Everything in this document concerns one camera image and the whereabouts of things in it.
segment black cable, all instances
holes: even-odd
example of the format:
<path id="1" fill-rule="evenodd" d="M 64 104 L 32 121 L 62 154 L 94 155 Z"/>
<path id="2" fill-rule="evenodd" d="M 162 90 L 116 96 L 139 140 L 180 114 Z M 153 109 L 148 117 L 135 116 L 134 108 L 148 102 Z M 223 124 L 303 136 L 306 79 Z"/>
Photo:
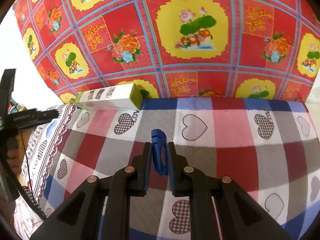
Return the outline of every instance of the black cable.
<path id="1" fill-rule="evenodd" d="M 24 154 L 25 154 L 26 160 L 27 160 L 27 168 L 28 168 L 28 176 L 29 176 L 29 182 L 30 182 L 30 190 L 31 190 L 33 199 L 36 200 L 35 196 L 33 195 L 33 189 L 32 189 L 31 177 L 30 177 L 29 161 L 28 161 L 27 151 L 26 151 L 26 147 L 24 145 L 22 133 L 20 133 L 20 137 L 21 137 L 21 141 L 22 141 L 22 145 L 23 145 Z"/>
<path id="2" fill-rule="evenodd" d="M 40 217 L 43 221 L 45 221 L 47 219 L 47 217 L 45 216 L 45 214 L 43 212 L 41 212 L 38 209 L 38 207 L 35 205 L 35 203 L 33 203 L 33 201 L 28 197 L 27 193 L 24 191 L 23 187 L 21 186 L 18 178 L 15 176 L 12 169 L 10 168 L 10 165 L 6 159 L 7 153 L 4 152 L 1 149 L 1 147 L 0 147 L 0 151 L 1 151 L 0 162 L 1 162 L 4 170 L 7 172 L 10 179 L 12 180 L 13 184 L 15 185 L 17 190 L 19 191 L 20 195 L 23 197 L 23 199 L 25 200 L 27 205 L 33 210 L 33 212 L 36 213 L 38 215 L 38 217 Z"/>

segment gray square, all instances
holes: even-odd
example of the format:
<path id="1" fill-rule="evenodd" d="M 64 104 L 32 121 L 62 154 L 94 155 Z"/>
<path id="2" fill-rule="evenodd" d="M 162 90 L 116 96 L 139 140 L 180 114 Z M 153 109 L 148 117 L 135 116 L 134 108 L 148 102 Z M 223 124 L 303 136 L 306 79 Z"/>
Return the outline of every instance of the gray square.
<path id="1" fill-rule="evenodd" d="M 274 111 L 273 115 L 276 118 L 283 143 L 301 141 L 300 133 L 292 112 Z"/>
<path id="2" fill-rule="evenodd" d="M 216 177 L 217 150 L 210 147 L 175 145 L 178 155 L 185 156 L 188 164 L 210 177 Z"/>
<path id="3" fill-rule="evenodd" d="M 70 159 L 75 160 L 85 135 L 86 134 L 83 132 L 72 130 L 64 145 L 62 153 Z"/>
<path id="4" fill-rule="evenodd" d="M 256 146 L 259 170 L 259 189 L 268 189 L 287 184 L 287 159 L 282 144 Z"/>
<path id="5" fill-rule="evenodd" d="M 128 165 L 131 155 L 132 141 L 106 138 L 100 152 L 95 170 L 111 176 Z"/>
<path id="6" fill-rule="evenodd" d="M 320 169 L 320 143 L 318 138 L 303 141 L 304 152 L 308 173 L 312 173 Z"/>
<path id="7" fill-rule="evenodd" d="M 56 168 L 57 168 L 57 165 L 58 165 L 58 162 L 59 162 L 59 159 L 60 159 L 60 155 L 61 155 L 61 152 L 57 151 L 57 153 L 52 158 L 52 165 L 49 168 L 49 174 L 51 176 L 54 176 L 54 173 L 56 171 Z"/>
<path id="8" fill-rule="evenodd" d="M 131 197 L 130 227 L 141 232 L 158 234 L 165 191 L 149 188 L 145 197 Z"/>
<path id="9" fill-rule="evenodd" d="M 305 211 L 308 198 L 308 177 L 303 176 L 289 184 L 289 203 L 287 221 Z"/>
<path id="10" fill-rule="evenodd" d="M 153 129 L 162 130 L 167 142 L 173 141 L 176 110 L 144 110 L 135 141 L 150 142 Z"/>
<path id="11" fill-rule="evenodd" d="M 67 128 L 72 129 L 73 125 L 75 124 L 76 120 L 78 119 L 80 113 L 82 112 L 82 109 L 77 109 L 73 115 L 71 121 L 68 123 Z"/>
<path id="12" fill-rule="evenodd" d="M 47 200 L 45 199 L 45 197 L 42 197 L 42 198 L 40 198 L 40 200 L 39 200 L 39 206 L 40 206 L 40 208 L 41 208 L 41 210 L 44 212 L 45 210 L 44 210 L 44 208 L 45 208 L 45 205 L 47 204 Z"/>

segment lotus flower print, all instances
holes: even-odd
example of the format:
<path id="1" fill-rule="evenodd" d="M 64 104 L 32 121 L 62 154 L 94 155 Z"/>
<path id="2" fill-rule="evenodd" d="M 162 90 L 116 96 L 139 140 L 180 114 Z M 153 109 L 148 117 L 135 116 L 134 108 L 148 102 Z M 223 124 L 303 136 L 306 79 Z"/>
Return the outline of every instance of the lotus flower print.
<path id="1" fill-rule="evenodd" d="M 196 15 L 192 13 L 190 9 L 188 9 L 188 10 L 181 11 L 181 14 L 179 15 L 179 17 L 180 17 L 180 21 L 182 21 L 183 23 L 188 23 L 192 18 L 196 17 Z"/>
<path id="2" fill-rule="evenodd" d="M 179 18 L 184 24 L 180 28 L 180 33 L 183 36 L 175 43 L 176 49 L 215 49 L 211 44 L 213 36 L 209 28 L 215 26 L 217 21 L 212 16 L 206 15 L 204 7 L 200 8 L 199 13 L 201 16 L 196 18 L 196 14 L 190 9 L 181 11 Z"/>
<path id="3" fill-rule="evenodd" d="M 311 43 L 310 46 L 310 51 L 307 54 L 307 58 L 305 61 L 302 62 L 303 67 L 306 70 L 311 71 L 312 73 L 315 72 L 315 66 L 317 64 L 317 59 L 320 59 L 320 52 L 319 52 L 319 47 L 314 45 L 314 43 Z"/>

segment blue plastic object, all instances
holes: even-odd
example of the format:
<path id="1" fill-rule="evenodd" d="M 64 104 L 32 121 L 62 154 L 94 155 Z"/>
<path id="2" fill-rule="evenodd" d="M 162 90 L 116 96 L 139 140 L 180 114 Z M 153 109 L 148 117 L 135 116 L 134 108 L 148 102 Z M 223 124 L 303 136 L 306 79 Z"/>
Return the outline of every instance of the blue plastic object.
<path id="1" fill-rule="evenodd" d="M 152 159 L 155 171 L 161 176 L 168 176 L 167 136 L 160 129 L 151 131 Z"/>

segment pink square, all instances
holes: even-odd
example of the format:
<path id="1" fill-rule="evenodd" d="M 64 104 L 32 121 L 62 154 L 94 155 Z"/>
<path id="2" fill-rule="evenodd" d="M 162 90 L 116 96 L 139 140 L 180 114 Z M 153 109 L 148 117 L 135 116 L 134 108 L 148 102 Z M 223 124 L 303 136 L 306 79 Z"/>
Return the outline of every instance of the pink square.
<path id="1" fill-rule="evenodd" d="M 258 201 L 258 190 L 247 192 L 250 197 L 252 197 L 255 201 Z"/>
<path id="2" fill-rule="evenodd" d="M 94 115 L 86 133 L 106 136 L 113 118 L 116 115 L 116 110 L 97 111 Z"/>
<path id="3" fill-rule="evenodd" d="M 70 193 L 74 192 L 76 188 L 92 174 L 93 169 L 84 166 L 81 163 L 74 162 L 68 178 L 66 190 Z"/>
<path id="4" fill-rule="evenodd" d="M 254 145 L 246 110 L 214 110 L 213 123 L 217 148 Z"/>

